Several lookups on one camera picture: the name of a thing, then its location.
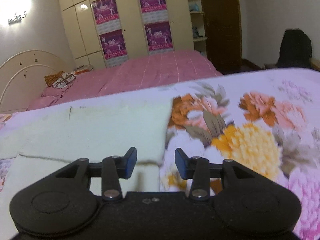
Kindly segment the white knitted garment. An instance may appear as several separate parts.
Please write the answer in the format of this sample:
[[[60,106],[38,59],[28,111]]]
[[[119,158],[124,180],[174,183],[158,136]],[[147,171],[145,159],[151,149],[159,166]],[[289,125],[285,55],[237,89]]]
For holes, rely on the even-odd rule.
[[[86,106],[50,113],[1,139],[1,155],[14,155],[3,187],[12,194],[80,158],[92,163],[137,149],[128,191],[158,191],[172,101]]]

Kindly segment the black chair with clothes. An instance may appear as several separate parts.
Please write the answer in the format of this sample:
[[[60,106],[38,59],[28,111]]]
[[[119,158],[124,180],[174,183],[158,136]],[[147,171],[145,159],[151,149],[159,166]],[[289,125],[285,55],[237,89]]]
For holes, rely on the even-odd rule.
[[[265,69],[307,68],[311,69],[312,44],[300,29],[286,29],[280,45],[279,59],[275,64],[264,64]]]

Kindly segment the floral lilac bed sheet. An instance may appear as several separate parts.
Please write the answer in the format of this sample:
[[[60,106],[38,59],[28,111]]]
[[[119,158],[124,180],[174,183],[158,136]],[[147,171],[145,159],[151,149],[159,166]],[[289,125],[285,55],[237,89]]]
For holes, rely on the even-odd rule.
[[[80,158],[16,193],[1,191],[1,239],[319,239],[313,70],[212,77],[16,113],[1,139],[71,107],[161,100],[172,107],[158,191],[121,187],[122,200],[103,201],[101,178],[90,178],[92,162]],[[192,180],[178,172],[177,148],[223,163],[208,202],[187,200]]]

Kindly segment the orange patterned pillow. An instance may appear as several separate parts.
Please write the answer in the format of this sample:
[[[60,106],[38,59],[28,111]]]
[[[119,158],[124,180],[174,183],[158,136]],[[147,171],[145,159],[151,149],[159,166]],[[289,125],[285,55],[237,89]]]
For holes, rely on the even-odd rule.
[[[75,79],[76,79],[75,75],[68,72],[63,72],[63,71],[60,71],[53,75],[47,75],[44,77],[44,80],[48,87],[59,88],[59,89],[67,87]]]

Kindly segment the pink bedspread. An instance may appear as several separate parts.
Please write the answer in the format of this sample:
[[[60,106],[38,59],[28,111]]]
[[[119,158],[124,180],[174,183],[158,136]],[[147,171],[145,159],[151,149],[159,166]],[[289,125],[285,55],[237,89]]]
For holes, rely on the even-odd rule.
[[[65,88],[47,87],[28,110],[216,76],[221,73],[198,51],[169,51],[79,74]]]

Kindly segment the lower left magenta poster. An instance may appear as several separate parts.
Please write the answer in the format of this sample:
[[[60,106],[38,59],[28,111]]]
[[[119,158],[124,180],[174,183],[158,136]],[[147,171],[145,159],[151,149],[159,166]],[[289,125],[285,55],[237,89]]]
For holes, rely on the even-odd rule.
[[[99,38],[108,67],[119,66],[129,59],[121,29],[102,34]]]

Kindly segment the magenta poster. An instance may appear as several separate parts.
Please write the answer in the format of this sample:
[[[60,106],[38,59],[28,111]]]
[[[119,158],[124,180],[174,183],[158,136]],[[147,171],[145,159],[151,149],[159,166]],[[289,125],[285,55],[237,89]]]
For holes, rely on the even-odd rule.
[[[169,20],[166,0],[139,0],[143,24]]]
[[[174,48],[168,21],[145,25],[149,55],[172,51]]]
[[[116,0],[91,2],[98,35],[121,29]]]
[[[121,29],[102,34],[99,38],[108,67],[119,66],[129,59]]]

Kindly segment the cream arched headboard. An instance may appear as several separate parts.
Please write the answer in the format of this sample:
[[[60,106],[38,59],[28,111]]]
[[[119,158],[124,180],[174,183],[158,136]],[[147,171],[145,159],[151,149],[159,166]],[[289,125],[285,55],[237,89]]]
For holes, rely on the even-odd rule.
[[[44,77],[60,71],[71,72],[67,63],[44,50],[18,53],[1,65],[1,113],[25,111],[46,87]]]

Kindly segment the lower right magenta poster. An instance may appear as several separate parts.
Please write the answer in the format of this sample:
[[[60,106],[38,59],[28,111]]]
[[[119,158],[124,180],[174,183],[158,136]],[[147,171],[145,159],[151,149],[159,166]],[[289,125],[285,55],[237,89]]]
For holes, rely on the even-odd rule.
[[[174,48],[168,21],[145,25],[149,55],[172,51]]]

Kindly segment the cream wardrobe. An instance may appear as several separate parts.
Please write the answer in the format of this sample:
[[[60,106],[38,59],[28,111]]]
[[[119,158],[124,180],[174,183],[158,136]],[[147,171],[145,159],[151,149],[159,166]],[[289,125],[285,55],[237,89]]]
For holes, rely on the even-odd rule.
[[[59,0],[67,40],[77,64],[95,68],[105,63],[91,2]],[[166,0],[173,50],[194,48],[188,0]],[[129,59],[150,56],[139,0],[116,0],[121,30]]]

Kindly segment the upper left magenta poster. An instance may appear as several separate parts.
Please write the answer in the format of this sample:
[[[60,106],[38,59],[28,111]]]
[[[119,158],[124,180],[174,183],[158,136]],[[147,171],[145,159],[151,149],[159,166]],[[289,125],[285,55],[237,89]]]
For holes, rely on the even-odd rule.
[[[98,35],[121,29],[116,0],[91,2]]]

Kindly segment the upper right magenta poster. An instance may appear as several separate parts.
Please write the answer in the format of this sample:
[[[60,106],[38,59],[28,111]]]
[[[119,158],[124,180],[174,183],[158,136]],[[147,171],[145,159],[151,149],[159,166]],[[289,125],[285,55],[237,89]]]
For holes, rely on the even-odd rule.
[[[139,0],[143,24],[169,20],[166,0]]]

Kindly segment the dark brown door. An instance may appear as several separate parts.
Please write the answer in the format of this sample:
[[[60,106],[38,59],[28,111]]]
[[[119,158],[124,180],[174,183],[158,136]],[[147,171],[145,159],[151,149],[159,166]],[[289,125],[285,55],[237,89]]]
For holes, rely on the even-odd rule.
[[[242,36],[239,0],[201,0],[209,61],[223,74],[241,67]]]

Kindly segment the corner shelf unit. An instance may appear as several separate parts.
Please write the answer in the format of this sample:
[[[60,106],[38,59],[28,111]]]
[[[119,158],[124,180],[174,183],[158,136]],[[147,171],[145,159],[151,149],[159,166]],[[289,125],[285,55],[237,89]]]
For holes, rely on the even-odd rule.
[[[204,10],[201,0],[188,0],[191,26],[193,31],[194,49],[207,56],[206,40],[208,39],[204,26]]]

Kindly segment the wall lamp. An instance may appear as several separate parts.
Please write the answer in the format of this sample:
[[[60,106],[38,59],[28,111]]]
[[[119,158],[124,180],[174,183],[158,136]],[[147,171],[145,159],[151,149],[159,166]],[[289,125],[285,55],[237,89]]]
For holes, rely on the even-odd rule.
[[[20,23],[27,16],[27,11],[15,12],[8,18],[8,25]]]

